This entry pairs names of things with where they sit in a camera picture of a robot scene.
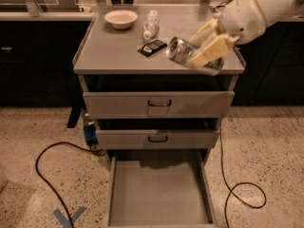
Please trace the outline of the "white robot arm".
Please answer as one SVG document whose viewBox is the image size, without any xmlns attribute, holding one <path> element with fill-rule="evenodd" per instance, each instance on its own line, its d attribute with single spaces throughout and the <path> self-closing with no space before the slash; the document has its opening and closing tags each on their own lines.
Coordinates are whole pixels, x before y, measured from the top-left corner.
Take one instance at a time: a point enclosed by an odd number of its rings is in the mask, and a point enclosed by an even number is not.
<svg viewBox="0 0 304 228">
<path fill-rule="evenodd" d="M 254 41 L 282 17 L 302 10 L 303 0 L 232 0 L 189 39 L 197 49 L 186 64 L 205 67 L 229 53 L 234 45 Z"/>
</svg>

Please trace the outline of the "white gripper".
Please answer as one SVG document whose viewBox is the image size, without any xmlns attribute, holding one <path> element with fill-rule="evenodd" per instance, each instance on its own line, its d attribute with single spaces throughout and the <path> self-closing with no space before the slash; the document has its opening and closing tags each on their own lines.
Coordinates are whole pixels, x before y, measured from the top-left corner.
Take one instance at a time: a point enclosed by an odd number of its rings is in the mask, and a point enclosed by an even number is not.
<svg viewBox="0 0 304 228">
<path fill-rule="evenodd" d="M 266 22 L 256 0 L 233 0 L 217 19 L 208 21 L 190 39 L 198 47 L 189 66 L 201 68 L 230 52 L 235 44 L 254 41 L 266 30 Z"/>
</svg>

